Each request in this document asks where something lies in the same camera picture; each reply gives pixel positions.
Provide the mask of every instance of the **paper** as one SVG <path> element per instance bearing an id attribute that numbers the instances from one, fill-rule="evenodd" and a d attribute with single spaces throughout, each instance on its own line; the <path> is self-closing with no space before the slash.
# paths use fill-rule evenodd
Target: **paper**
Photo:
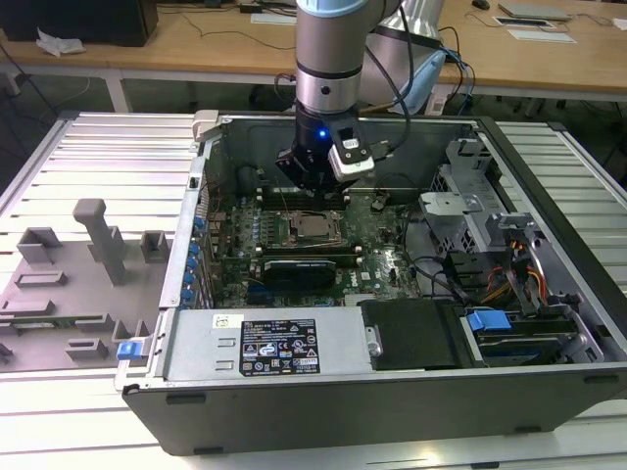
<path id="1" fill-rule="evenodd" d="M 620 29 L 621 31 L 627 30 L 627 20 L 620 20 L 619 18 L 614 18 L 612 21 L 614 22 L 616 27 Z"/>
<path id="2" fill-rule="evenodd" d="M 78 54 L 85 52 L 85 48 L 82 46 L 80 39 L 61 39 L 46 34 L 39 28 L 37 32 L 39 33 L 39 39 L 36 41 L 37 46 L 53 56 L 61 57 L 61 54 Z"/>
<path id="3" fill-rule="evenodd" d="M 507 32 L 516 39 L 523 41 L 541 41 L 541 42 L 570 42 L 577 43 L 572 37 L 563 32 L 543 32 L 543 31 L 520 31 L 517 29 L 508 29 Z"/>

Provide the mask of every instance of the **white cloth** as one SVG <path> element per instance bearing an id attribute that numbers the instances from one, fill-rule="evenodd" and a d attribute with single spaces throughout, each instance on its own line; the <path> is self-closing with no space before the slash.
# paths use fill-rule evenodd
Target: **white cloth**
<path id="1" fill-rule="evenodd" d="M 36 41 L 37 46 L 53 56 L 61 57 L 61 54 L 78 54 L 85 52 L 85 48 L 80 39 L 61 39 L 46 34 L 39 28 L 37 32 L 39 33 L 39 39 Z"/>

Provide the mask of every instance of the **blue tab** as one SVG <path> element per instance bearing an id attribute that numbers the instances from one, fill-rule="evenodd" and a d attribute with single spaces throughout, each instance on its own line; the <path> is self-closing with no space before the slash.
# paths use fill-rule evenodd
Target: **blue tab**
<path id="1" fill-rule="evenodd" d="M 141 359 L 141 342 L 125 341 L 120 343 L 117 356 L 119 360 Z"/>
<path id="2" fill-rule="evenodd" d="M 477 313 L 470 313 L 466 319 L 472 331 L 483 330 L 483 322 Z"/>
<path id="3" fill-rule="evenodd" d="M 472 331 L 511 329 L 511 323 L 504 310 L 474 310 L 466 318 Z"/>

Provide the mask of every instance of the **metal bracket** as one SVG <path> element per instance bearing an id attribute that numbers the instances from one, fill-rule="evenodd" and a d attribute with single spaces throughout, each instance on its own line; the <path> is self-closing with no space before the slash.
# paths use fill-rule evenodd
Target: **metal bracket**
<path id="1" fill-rule="evenodd" d="M 458 139 L 447 147 L 447 158 L 453 171 L 478 170 L 485 172 L 492 160 L 481 139 Z"/>
<path id="2" fill-rule="evenodd" d="M 506 234 L 513 240 L 526 240 L 526 230 L 535 222 L 529 213 L 492 213 L 486 220 L 491 247 L 501 247 L 506 243 Z"/>

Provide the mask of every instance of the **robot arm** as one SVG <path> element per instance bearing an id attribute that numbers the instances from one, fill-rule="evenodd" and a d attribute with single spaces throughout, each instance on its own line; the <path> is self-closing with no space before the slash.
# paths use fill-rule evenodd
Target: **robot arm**
<path id="1" fill-rule="evenodd" d="M 299 188 L 341 191 L 389 153 L 387 143 L 368 145 L 356 103 L 366 38 L 399 6 L 400 0 L 298 0 L 296 138 L 276 163 Z M 407 32 L 396 40 L 407 63 Z"/>

